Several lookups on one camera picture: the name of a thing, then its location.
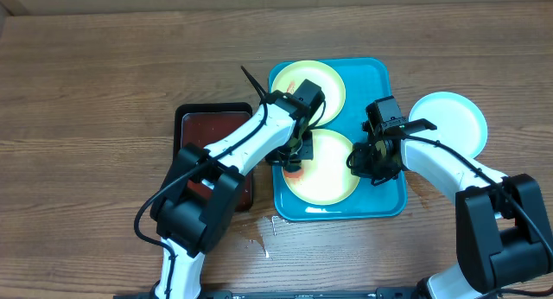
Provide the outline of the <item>wet sponge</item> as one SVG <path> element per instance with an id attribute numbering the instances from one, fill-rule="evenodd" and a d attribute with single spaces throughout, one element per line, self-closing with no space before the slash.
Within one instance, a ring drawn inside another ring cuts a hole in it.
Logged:
<path id="1" fill-rule="evenodd" d="M 303 175 L 302 162 L 300 160 L 288 162 L 283 166 L 283 176 L 296 179 Z"/>

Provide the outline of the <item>light blue plate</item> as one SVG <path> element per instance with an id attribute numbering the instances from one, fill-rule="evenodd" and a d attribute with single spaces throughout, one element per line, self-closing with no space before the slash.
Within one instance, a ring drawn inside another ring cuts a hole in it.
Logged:
<path id="1" fill-rule="evenodd" d="M 419 99 L 409 120 L 426 119 L 436 130 L 416 135 L 439 140 L 463 156 L 476 158 L 486 146 L 488 127 L 484 114 L 470 99 L 454 92 L 433 92 Z"/>

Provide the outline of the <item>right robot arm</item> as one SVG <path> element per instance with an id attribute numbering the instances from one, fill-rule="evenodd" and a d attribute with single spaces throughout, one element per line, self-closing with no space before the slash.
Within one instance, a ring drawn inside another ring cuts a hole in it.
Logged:
<path id="1" fill-rule="evenodd" d="M 454 267 L 423 279 L 415 298 L 543 297 L 551 289 L 515 289 L 516 283 L 552 272 L 552 230 L 537 181 L 507 176 L 463 156 L 438 140 L 426 119 L 364 123 L 364 143 L 346 159 L 353 175 L 377 186 L 403 170 L 418 173 L 452 198 L 455 209 Z"/>

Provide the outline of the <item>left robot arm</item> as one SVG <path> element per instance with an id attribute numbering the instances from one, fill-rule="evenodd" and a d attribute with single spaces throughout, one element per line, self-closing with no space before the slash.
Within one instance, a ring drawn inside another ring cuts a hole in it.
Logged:
<path id="1" fill-rule="evenodd" d="M 151 297 L 200 295 L 205 256 L 230 225 L 246 176 L 267 157 L 287 162 L 324 102 L 319 89 L 262 94 L 257 112 L 231 134 L 203 148 L 180 148 L 160 190 L 141 208 L 156 222 L 154 243 L 163 249 Z"/>

